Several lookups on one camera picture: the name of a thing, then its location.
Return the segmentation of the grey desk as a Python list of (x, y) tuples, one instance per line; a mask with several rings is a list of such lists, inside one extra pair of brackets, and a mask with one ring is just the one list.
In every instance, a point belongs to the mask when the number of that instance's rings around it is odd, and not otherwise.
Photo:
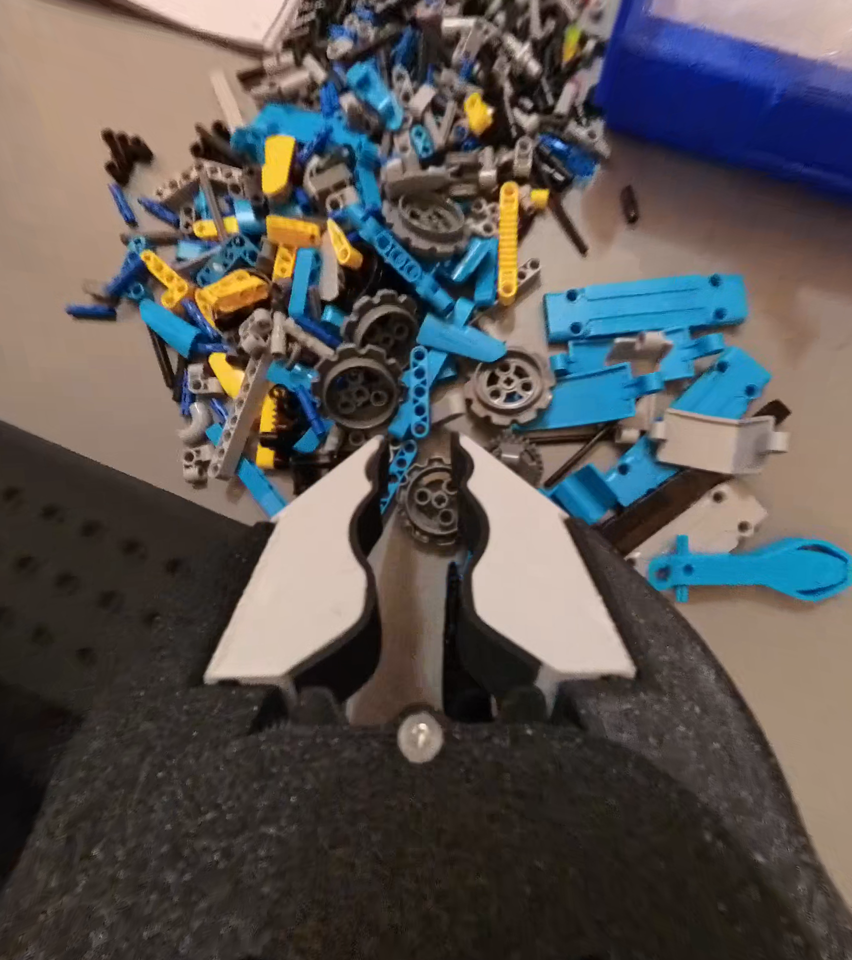
[[(102, 128), (139, 135), (155, 162), (133, 195), (187, 161), (217, 116), (210, 75), (244, 59), (77, 2), (0, 2), (0, 419), (250, 524), (224, 484), (183, 483), (178, 417), (137, 315), (84, 323), (84, 299), (122, 260)], [(762, 542), (828, 540), (852, 555), (852, 207), (767, 176), (617, 135), (570, 214), (580, 258), (551, 217), (542, 285), (710, 269), (741, 274), (742, 347), (792, 410), (790, 451), (755, 494)], [(681, 608), (765, 729), (816, 850), (852, 907), (852, 588), (821, 604), (702, 590)]]

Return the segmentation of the small dark gear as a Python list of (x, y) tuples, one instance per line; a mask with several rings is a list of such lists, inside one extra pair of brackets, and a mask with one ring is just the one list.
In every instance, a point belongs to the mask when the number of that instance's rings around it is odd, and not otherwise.
[(505, 429), (493, 438), (487, 451), (511, 472), (529, 485), (539, 487), (544, 474), (544, 461), (539, 447), (514, 429)]

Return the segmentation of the dark brick wheel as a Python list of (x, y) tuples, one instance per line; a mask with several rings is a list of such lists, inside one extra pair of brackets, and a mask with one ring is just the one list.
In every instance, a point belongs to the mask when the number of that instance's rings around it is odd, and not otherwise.
[(356, 300), (340, 332), (344, 341), (378, 347), (404, 367), (418, 344), (420, 323), (420, 309), (409, 294), (382, 289)]

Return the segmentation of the grey curved brick panel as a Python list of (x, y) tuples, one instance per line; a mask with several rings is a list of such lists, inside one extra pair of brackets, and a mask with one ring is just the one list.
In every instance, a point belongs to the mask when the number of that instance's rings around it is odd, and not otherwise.
[(648, 438), (663, 464), (711, 474), (751, 476), (790, 448), (789, 432), (771, 415), (727, 418), (669, 409)]

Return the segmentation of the open instruction booklet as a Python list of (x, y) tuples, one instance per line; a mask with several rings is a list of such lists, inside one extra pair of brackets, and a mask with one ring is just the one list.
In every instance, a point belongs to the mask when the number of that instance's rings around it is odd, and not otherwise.
[(247, 54), (281, 45), (302, 1), (103, 1), (134, 18)]

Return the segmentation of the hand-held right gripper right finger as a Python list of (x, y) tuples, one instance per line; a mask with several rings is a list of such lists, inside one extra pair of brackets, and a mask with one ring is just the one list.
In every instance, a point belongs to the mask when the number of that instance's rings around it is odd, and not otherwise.
[(634, 680), (572, 518), (462, 433), (452, 468), (466, 550), (456, 652), (468, 676), (497, 708), (530, 697), (546, 714), (566, 684)]

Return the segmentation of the black perforated panel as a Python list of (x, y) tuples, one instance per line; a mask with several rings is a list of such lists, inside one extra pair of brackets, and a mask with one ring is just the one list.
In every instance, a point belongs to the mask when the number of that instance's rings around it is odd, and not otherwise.
[(187, 642), (261, 532), (0, 421), (0, 684), (86, 714)]

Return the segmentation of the dark grey gear wheel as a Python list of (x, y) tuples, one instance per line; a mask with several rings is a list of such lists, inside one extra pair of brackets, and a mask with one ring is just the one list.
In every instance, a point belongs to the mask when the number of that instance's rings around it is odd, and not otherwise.
[(459, 542), (459, 488), (452, 464), (433, 454), (415, 462), (399, 486), (399, 516), (406, 533), (422, 546), (451, 549)]

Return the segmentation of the blue plastic bin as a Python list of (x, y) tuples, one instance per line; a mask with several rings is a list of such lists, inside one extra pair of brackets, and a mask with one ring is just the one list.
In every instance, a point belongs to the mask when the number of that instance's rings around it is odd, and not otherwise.
[(852, 68), (621, 2), (597, 102), (615, 133), (852, 201)]

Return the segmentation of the pile of small brick parts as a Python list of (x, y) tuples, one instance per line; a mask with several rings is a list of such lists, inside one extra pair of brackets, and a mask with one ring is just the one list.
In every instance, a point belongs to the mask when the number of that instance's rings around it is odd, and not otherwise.
[[(510, 345), (492, 331), (539, 280), (520, 245), (542, 211), (579, 253), (564, 194), (607, 155), (592, 102), (609, 2), (303, 2), (281, 45), (214, 75), (224, 118), (195, 126), (192, 162), (132, 201), (119, 270), (77, 321), (139, 309), (183, 418), (182, 474), (234, 484), (269, 519), (384, 436), (382, 509), (435, 426), (468, 414), (475, 367)], [(466, 216), (465, 250), (416, 258), (383, 203), (435, 193)], [(417, 345), (384, 429), (347, 430), (314, 398), (318, 362), (356, 301), (410, 295)], [(464, 412), (456, 405), (461, 402)]]

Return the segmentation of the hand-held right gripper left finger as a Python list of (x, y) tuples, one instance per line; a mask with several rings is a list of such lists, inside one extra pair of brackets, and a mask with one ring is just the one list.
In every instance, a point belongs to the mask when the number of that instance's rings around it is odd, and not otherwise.
[(375, 436), (280, 511), (205, 686), (322, 689), (343, 704), (372, 678), (382, 622), (370, 556), (388, 466), (388, 443)]

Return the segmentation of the blue brick panel assembly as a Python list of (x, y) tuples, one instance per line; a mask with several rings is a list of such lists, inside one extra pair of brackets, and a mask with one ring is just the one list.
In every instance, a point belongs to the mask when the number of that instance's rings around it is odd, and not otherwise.
[(553, 398), (531, 430), (611, 427), (624, 452), (608, 469), (587, 465), (546, 482), (567, 514), (596, 523), (633, 507), (681, 471), (660, 462), (648, 436), (666, 411), (728, 419), (786, 414), (754, 411), (771, 381), (768, 369), (722, 329), (744, 323), (749, 305), (741, 276), (681, 275), (579, 287), (543, 298)]

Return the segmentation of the light grey brick panel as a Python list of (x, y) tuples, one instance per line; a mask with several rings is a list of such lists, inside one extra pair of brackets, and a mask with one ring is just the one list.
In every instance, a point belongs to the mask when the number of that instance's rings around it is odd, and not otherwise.
[(746, 481), (729, 479), (711, 488), (660, 529), (646, 534), (624, 557), (635, 567), (671, 552), (685, 536), (693, 553), (729, 554), (767, 520), (768, 510)]

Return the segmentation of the small black brick connector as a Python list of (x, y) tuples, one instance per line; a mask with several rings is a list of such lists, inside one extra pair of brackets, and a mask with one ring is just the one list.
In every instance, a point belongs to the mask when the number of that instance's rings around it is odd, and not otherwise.
[(149, 166), (155, 159), (153, 150), (139, 136), (109, 127), (102, 128), (99, 136), (109, 154), (104, 170), (116, 186), (128, 186), (137, 165)]

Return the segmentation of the blue leaf-shaped brick piece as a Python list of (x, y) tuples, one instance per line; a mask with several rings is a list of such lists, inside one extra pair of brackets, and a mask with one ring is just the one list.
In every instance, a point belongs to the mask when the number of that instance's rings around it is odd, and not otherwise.
[(671, 553), (651, 559), (646, 579), (676, 601), (690, 589), (760, 588), (797, 601), (817, 603), (852, 586), (852, 555), (825, 540), (784, 537), (742, 553), (706, 553), (679, 536)]

